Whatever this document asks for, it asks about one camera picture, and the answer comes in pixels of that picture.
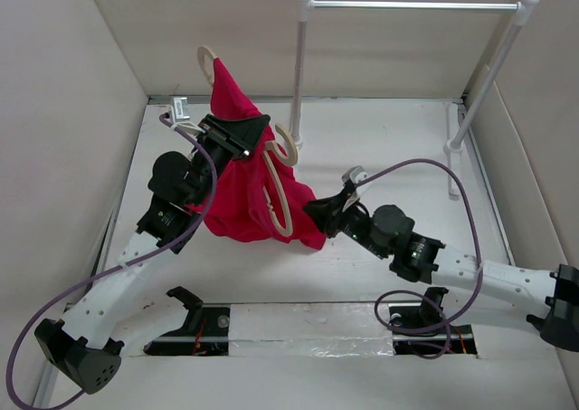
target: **red garment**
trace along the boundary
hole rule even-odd
[[[214,116],[228,120],[261,115],[219,59],[214,60],[211,111]],[[271,222],[263,186],[270,194],[271,204],[280,223],[286,227],[278,192],[261,155],[265,143],[274,139],[273,131],[268,126],[249,159],[229,163],[217,182],[214,204],[204,220],[205,224],[213,234],[228,236],[243,243],[268,238],[284,243],[300,240],[306,246],[320,250],[326,236],[318,230],[302,209],[308,201],[315,199],[314,194],[308,186],[296,181],[293,169],[283,165],[272,153],[270,153],[271,160],[288,199],[293,234],[290,237],[280,235]],[[193,209],[199,211],[202,208],[198,206]]]

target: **white rod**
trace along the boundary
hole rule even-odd
[[[508,56],[508,52],[510,51],[515,39],[517,39],[518,32],[520,32],[523,25],[525,25],[530,17],[531,13],[533,12],[533,8],[537,5],[539,0],[521,0],[521,7],[519,11],[515,15],[513,23],[508,28],[507,35],[503,40],[502,44],[500,45],[497,55],[495,56],[494,60],[492,61],[489,67],[489,73],[485,77],[484,82],[480,86],[479,92],[475,97],[474,101],[469,107],[469,111],[467,111],[466,116],[464,117],[464,121],[460,124],[459,131],[457,132],[455,138],[450,143],[451,149],[460,149],[462,145],[462,140],[464,140],[464,136],[466,136],[470,124],[474,120],[477,112],[479,111],[480,105],[487,97],[489,93],[490,86],[497,78],[498,71],[500,71],[500,67],[503,65],[503,62]]]
[[[518,3],[423,3],[410,1],[327,1],[312,0],[314,9],[449,10],[488,14],[515,14]]]
[[[304,70],[304,56],[306,54],[308,10],[311,9],[312,0],[298,1],[298,43],[296,46],[296,67],[293,77],[293,99],[291,100],[291,113],[289,115],[289,132],[299,148],[302,144],[301,136],[299,135],[299,120],[301,117],[301,82]]]
[[[307,22],[298,22],[298,49],[296,51],[296,70],[293,77],[293,100],[291,101],[291,114],[289,117],[289,132],[296,145],[301,145],[299,135],[299,119],[301,117],[301,79],[304,70],[304,53],[306,51],[306,26]]]

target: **horizontal bar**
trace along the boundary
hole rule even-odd
[[[462,340],[469,340],[474,339],[474,335],[472,333],[462,333],[460,336],[457,333],[451,333],[451,339],[459,339],[462,337]],[[446,340],[446,334],[439,334],[436,336],[408,336],[408,335],[394,335],[393,336],[394,342],[406,342],[409,340],[421,341],[421,340]],[[217,342],[217,343],[226,343],[226,342],[235,342],[235,339],[229,340],[226,336],[223,337],[214,337],[214,336],[202,336],[197,338],[195,336],[160,336],[156,338],[154,341],[156,344],[184,344],[184,343],[194,343],[194,342]]]
[[[327,1],[311,0],[314,9],[384,9],[384,10],[449,10],[455,12],[482,12],[514,14],[517,3],[421,3],[407,1]]]

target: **red wire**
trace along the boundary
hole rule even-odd
[[[199,331],[197,332],[197,335],[195,336],[195,347],[193,348],[193,355],[195,355],[195,353],[197,352],[197,349],[199,348],[199,339],[201,338],[201,335],[203,335],[203,329],[205,328],[206,322],[207,322],[207,318],[205,318],[204,321],[201,323],[201,328],[199,329]]]
[[[464,345],[464,340],[462,339],[462,333],[460,333],[460,329],[458,327],[453,327],[453,328],[459,335],[460,344],[462,345],[462,353],[467,354],[467,347]]]

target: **hanger hook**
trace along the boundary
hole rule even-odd
[[[273,227],[275,227],[276,231],[278,231],[281,236],[291,236],[293,234],[293,223],[291,222],[291,212],[290,206],[288,205],[288,198],[286,197],[285,191],[283,191],[283,186],[281,185],[280,176],[278,175],[273,162],[271,161],[270,155],[268,152],[263,152],[263,159],[265,159],[265,165],[267,166],[271,179],[273,180],[273,184],[275,185],[275,189],[278,192],[278,197],[281,203],[281,210],[283,211],[283,219],[286,222],[286,227],[283,227],[278,219],[278,216],[275,214],[273,210],[273,205],[271,204],[270,194],[268,193],[267,188],[263,187],[263,194],[265,195],[265,200],[268,206],[268,211],[270,213],[271,223]]]
[[[298,163],[298,147],[296,146],[296,142],[293,141],[293,138],[292,138],[290,132],[285,127],[280,125],[279,123],[275,124],[275,130],[278,131],[278,133],[283,138],[285,148],[288,152],[288,155],[286,155],[284,153],[283,149],[280,146],[280,143],[278,143],[276,140],[270,140],[270,141],[266,142],[265,143],[265,150],[269,150],[270,152],[273,152],[273,154],[276,156],[276,158],[284,166],[290,166],[290,167],[295,166]]]
[[[207,63],[205,62],[205,58],[209,58],[211,60],[211,68],[212,71],[209,72],[207,69]],[[201,45],[197,48],[197,61],[199,62],[199,66],[201,67],[201,72],[205,76],[205,79],[209,83],[211,87],[214,86],[214,75],[213,75],[213,64],[214,60],[217,58],[217,54],[214,50],[212,50],[207,45]]]

